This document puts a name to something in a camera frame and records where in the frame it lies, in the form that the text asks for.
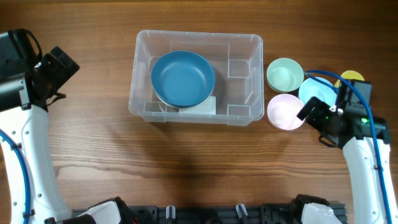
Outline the pink small bowl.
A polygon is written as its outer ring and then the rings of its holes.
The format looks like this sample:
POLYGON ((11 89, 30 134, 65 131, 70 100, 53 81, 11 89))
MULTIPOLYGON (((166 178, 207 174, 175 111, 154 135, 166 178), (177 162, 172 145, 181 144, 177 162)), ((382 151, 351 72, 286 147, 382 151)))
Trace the pink small bowl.
POLYGON ((304 121, 297 117, 304 104, 294 95, 279 94, 267 105, 267 117, 271 125, 277 129, 291 131, 303 125, 304 121))

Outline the cream large bowl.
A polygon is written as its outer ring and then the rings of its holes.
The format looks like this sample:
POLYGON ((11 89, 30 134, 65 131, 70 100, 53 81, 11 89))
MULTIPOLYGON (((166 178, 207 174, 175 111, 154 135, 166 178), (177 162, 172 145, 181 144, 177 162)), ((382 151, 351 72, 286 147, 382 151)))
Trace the cream large bowl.
MULTIPOLYGON (((163 102, 160 102, 160 107, 161 107, 162 110, 164 110, 164 108, 166 108, 167 105, 164 104, 163 102)), ((202 103, 202 104, 200 104, 198 106, 195 106, 193 108, 185 108, 185 109, 174 108, 174 109, 176 109, 176 110, 195 110, 195 109, 198 109, 198 110, 215 110, 216 109, 216 97, 213 100, 208 100, 208 101, 206 101, 206 102, 204 102, 204 103, 202 103)))

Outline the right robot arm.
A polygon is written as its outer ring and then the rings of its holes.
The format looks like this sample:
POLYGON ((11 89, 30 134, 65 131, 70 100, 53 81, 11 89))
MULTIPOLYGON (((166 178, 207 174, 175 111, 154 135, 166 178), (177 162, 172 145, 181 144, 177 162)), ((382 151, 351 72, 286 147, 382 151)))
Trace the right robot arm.
POLYGON ((334 105, 312 96, 297 116, 320 133, 322 144, 342 149, 353 191, 355 223, 397 223, 389 165, 391 138, 386 120, 368 114, 371 90, 369 82, 341 82, 334 105))

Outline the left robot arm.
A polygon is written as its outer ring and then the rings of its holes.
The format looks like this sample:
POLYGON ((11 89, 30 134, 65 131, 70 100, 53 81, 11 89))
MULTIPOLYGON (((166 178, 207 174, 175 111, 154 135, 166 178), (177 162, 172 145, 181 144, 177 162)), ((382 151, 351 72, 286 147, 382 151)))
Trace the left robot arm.
POLYGON ((73 218, 57 184, 49 150, 48 107, 79 65, 60 47, 43 54, 27 29, 1 34, 1 147, 12 223, 138 223, 120 197, 73 218))

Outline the dark blue bowl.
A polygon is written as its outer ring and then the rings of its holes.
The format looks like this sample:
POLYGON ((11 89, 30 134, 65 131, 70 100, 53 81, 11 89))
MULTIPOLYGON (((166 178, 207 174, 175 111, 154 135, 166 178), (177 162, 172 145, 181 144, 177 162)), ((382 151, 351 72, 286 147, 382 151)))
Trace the dark blue bowl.
POLYGON ((195 106, 198 106, 208 100, 213 100, 215 99, 215 96, 207 96, 204 100, 200 100, 197 102, 193 102, 193 103, 185 103, 185 104, 176 104, 176 103, 172 103, 171 101, 167 101, 164 98, 162 98, 156 91, 155 91, 155 95, 156 97, 158 97, 158 99, 163 102, 164 104, 166 104, 167 106, 173 107, 173 108, 178 108, 178 109, 185 109, 185 108, 193 108, 195 106))
POLYGON ((216 81, 209 61, 185 50, 161 56, 152 68, 150 79, 154 91, 176 104, 204 100, 212 94, 216 81))

